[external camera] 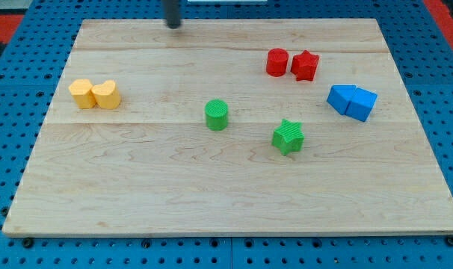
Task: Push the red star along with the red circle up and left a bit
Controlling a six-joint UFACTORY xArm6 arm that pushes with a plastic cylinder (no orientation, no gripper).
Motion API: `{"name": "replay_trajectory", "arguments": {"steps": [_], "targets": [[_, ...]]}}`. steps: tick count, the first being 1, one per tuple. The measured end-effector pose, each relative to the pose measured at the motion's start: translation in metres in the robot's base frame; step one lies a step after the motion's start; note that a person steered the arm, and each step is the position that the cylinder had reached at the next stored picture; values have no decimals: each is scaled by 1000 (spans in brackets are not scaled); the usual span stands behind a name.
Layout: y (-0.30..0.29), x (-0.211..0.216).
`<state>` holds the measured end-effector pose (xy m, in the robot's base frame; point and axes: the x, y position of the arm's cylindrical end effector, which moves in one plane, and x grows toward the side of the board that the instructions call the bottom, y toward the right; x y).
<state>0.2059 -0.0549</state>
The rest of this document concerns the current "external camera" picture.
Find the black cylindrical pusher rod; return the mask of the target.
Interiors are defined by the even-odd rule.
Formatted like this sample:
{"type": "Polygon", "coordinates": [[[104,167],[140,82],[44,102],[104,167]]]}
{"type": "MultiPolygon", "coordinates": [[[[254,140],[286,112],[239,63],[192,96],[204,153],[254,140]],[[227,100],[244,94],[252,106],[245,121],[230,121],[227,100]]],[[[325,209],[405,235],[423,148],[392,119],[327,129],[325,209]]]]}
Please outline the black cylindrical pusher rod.
{"type": "Polygon", "coordinates": [[[166,26],[177,29],[182,24],[182,16],[178,0],[163,0],[164,19],[166,26]]]}

